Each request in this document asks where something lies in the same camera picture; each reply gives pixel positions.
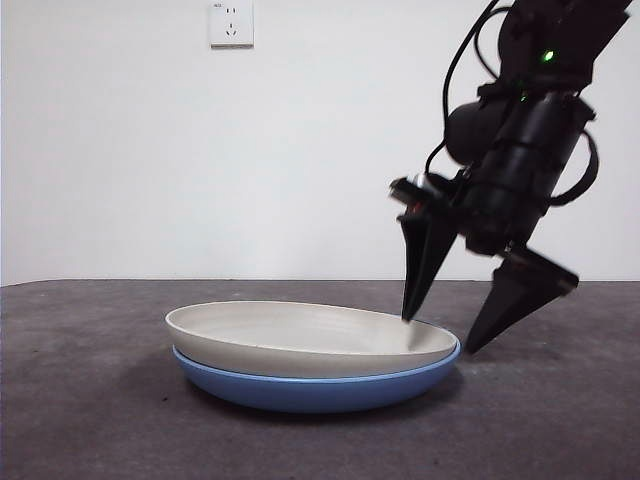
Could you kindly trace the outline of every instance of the wall socket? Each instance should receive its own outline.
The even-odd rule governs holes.
[[[209,5],[211,48],[253,46],[253,0],[214,1]]]

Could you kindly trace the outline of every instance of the cable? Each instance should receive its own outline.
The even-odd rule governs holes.
[[[451,84],[451,78],[453,77],[453,72],[456,69],[458,62],[460,61],[460,57],[462,57],[462,54],[464,53],[465,49],[469,45],[469,42],[473,38],[473,35],[476,33],[478,28],[483,24],[483,22],[486,21],[486,17],[491,13],[491,11],[493,10],[493,7],[495,7],[499,1],[500,0],[491,0],[489,2],[487,7],[480,14],[480,16],[478,17],[476,22],[473,24],[473,26],[471,27],[467,35],[464,37],[464,40],[458,47],[456,54],[453,56],[453,59],[451,60],[451,64],[449,65],[449,69],[447,70],[447,74],[444,78],[444,85],[442,87],[442,114],[444,116],[444,132],[442,135],[442,142],[440,142],[440,144],[429,154],[429,157],[427,158],[427,162],[424,167],[425,174],[427,175],[429,175],[429,167],[431,166],[431,162],[433,161],[434,157],[438,154],[440,150],[444,148],[444,146],[447,143],[447,133],[449,130],[449,85]]]
[[[491,75],[496,80],[498,79],[498,74],[493,70],[493,68],[489,66],[484,56],[482,55],[482,52],[480,52],[480,32],[482,31],[482,27],[484,27],[485,23],[487,23],[487,21],[491,17],[498,15],[500,13],[506,13],[509,10],[511,10],[511,7],[500,7],[500,8],[496,8],[495,10],[492,10],[491,13],[487,15],[487,17],[484,19],[484,21],[482,22],[478,30],[476,30],[475,35],[473,36],[473,49],[476,51],[478,60],[480,60],[480,63],[482,64],[484,69],[487,71],[487,73],[489,73],[489,75]]]
[[[580,178],[580,180],[578,180],[573,187],[571,187],[566,192],[555,197],[550,197],[547,200],[547,204],[551,207],[560,207],[562,205],[566,205],[569,202],[573,202],[580,195],[589,190],[589,187],[591,187],[591,185],[593,185],[593,182],[596,181],[596,177],[598,176],[598,169],[600,168],[598,147],[589,132],[583,130],[582,134],[587,137],[587,140],[589,142],[589,151],[591,152],[587,169],[582,175],[582,178]]]

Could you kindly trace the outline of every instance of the robotic arm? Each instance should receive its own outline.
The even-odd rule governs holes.
[[[598,153],[585,130],[595,118],[580,98],[592,81],[593,62],[628,18],[631,0],[491,1],[458,49],[443,91],[444,138],[424,175],[391,184],[407,206],[398,217],[407,248],[402,317],[410,320],[458,234],[467,249],[504,258],[471,331],[474,353],[518,320],[578,285],[578,277],[527,248],[549,207],[566,205],[595,181]],[[500,75],[478,89],[479,101],[448,112],[453,70],[467,45],[492,16],[506,13],[498,40]],[[581,135],[591,158],[567,192],[552,192]],[[462,168],[453,179],[429,172],[446,147]]]

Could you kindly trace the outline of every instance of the white plate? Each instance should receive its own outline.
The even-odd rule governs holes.
[[[396,315],[290,302],[192,305],[166,317],[180,352],[232,372],[337,378],[410,370],[456,346],[448,331]]]

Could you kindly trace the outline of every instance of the blue bowl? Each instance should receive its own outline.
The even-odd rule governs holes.
[[[216,397],[246,407],[290,413],[355,412],[383,407],[424,393],[442,380],[460,354],[413,370],[345,378],[287,378],[250,375],[208,367],[173,353],[185,375]]]

